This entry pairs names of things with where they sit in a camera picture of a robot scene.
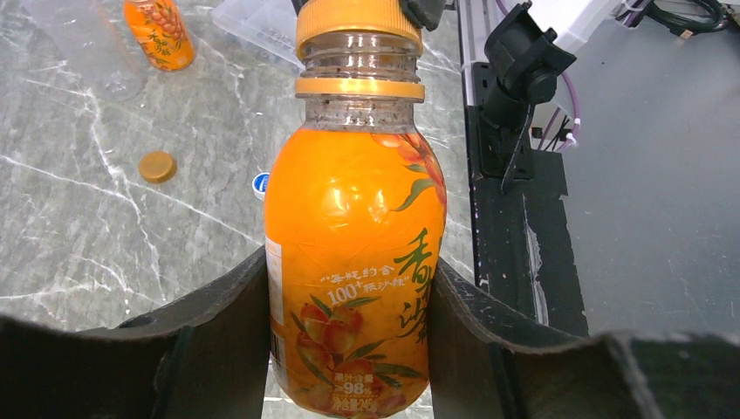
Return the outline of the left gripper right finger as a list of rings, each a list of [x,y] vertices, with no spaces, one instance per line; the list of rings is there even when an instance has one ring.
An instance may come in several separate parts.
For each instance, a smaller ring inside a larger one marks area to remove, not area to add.
[[[440,261],[428,307],[437,418],[736,418],[739,338],[541,325]]]

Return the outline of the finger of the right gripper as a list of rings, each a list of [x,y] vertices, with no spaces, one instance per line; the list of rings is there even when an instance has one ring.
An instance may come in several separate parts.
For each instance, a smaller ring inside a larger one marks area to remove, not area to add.
[[[404,16],[418,29],[435,31],[445,11],[446,0],[400,0]]]

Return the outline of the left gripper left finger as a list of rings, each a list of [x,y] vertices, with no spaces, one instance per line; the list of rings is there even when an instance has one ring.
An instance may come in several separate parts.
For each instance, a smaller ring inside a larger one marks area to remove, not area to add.
[[[258,418],[270,351],[265,251],[115,328],[1,318],[4,418]]]

